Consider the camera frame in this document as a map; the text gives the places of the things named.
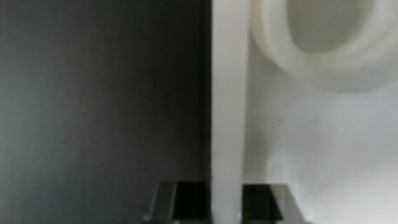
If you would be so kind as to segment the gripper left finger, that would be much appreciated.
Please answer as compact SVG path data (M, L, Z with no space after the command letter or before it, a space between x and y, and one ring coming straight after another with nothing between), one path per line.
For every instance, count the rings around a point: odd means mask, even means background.
M162 182L140 224L211 224L204 182Z

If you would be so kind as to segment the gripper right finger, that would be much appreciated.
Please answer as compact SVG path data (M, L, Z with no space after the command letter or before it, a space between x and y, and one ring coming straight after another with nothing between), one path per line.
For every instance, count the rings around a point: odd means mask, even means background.
M243 185L242 224L311 224L286 184Z

